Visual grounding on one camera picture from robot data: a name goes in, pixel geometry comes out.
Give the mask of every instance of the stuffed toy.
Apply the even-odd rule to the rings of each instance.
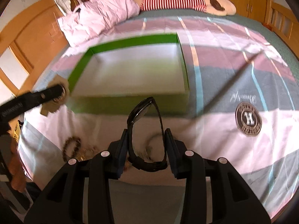
[[[236,7],[229,0],[205,0],[207,9],[206,13],[226,16],[226,15],[235,15]]]
[[[134,0],[141,11],[157,9],[194,9],[218,16],[235,15],[236,7],[229,0]]]

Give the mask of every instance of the red object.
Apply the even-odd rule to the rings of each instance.
[[[267,29],[269,29],[270,31],[273,31],[273,28],[269,24],[262,23],[262,25]]]
[[[142,0],[142,11],[156,9],[195,9],[205,12],[206,4],[204,0]]]

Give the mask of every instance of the black watch strap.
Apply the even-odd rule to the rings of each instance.
[[[163,161],[156,161],[156,162],[146,162],[141,157],[136,156],[133,144],[132,144],[132,129],[133,124],[128,127],[128,142],[129,142],[129,162],[132,164],[133,167],[137,169],[141,169],[146,172],[157,172],[160,170],[164,170],[167,168],[167,161],[166,155],[164,155]]]
[[[129,142],[129,162],[132,164],[133,167],[137,169],[141,169],[146,172],[157,172],[160,170],[164,170],[167,168],[167,153],[166,153],[166,145],[165,145],[165,136],[164,136],[164,129],[163,129],[163,124],[162,124],[162,118],[161,114],[159,111],[159,108],[155,102],[154,99],[152,99],[152,104],[155,106],[159,120],[160,120],[160,125],[161,125],[161,133],[162,133],[162,139],[163,139],[163,146],[164,146],[164,158],[163,161],[156,161],[156,162],[146,162],[144,161],[141,157],[136,156],[134,149],[133,149],[133,143],[132,143],[132,133],[133,133],[133,122],[131,122],[128,125],[128,142]]]

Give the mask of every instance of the pink pillow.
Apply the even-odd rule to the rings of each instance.
[[[89,0],[57,20],[70,46],[77,46],[137,16],[139,11],[139,6],[133,0]]]

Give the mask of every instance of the striped bedspread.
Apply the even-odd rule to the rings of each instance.
[[[187,115],[163,118],[165,128],[188,149],[216,160],[226,157],[273,217],[293,196],[299,176],[299,87],[287,64],[261,34],[219,18],[166,17],[126,21],[86,42],[69,48],[43,73],[36,89],[59,74],[68,78],[93,45],[132,36],[176,32],[187,66],[190,97]],[[236,109],[250,103],[260,115],[257,136],[244,134],[236,124]],[[107,149],[126,128],[127,116],[74,114],[63,106],[47,118],[39,109],[26,113],[20,139],[21,157],[41,187],[63,165],[61,149],[76,135],[82,144]],[[159,132],[156,118],[145,118],[138,129],[144,142]],[[122,181],[140,185],[178,185],[170,169],[154,177],[133,168]]]

